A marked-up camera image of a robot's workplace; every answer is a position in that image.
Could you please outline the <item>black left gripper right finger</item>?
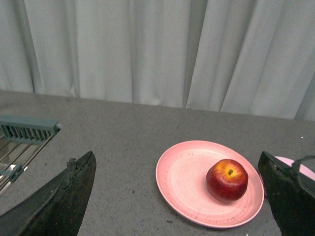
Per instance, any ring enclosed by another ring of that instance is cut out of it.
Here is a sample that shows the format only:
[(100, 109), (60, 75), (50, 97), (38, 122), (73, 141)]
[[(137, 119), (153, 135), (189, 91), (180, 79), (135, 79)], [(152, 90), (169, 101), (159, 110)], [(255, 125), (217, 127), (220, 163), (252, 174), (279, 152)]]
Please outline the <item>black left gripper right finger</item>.
[(315, 234), (315, 181), (300, 172), (301, 164), (314, 158), (306, 155), (290, 166), (265, 151), (261, 153), (258, 168), (283, 236)]

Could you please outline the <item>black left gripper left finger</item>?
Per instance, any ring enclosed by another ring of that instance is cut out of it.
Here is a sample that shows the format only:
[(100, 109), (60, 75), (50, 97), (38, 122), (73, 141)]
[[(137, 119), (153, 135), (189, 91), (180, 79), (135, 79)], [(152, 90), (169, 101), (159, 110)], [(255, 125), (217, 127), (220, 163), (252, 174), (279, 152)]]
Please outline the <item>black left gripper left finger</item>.
[(93, 188), (92, 151), (71, 158), (67, 168), (0, 217), (2, 236), (76, 236)]

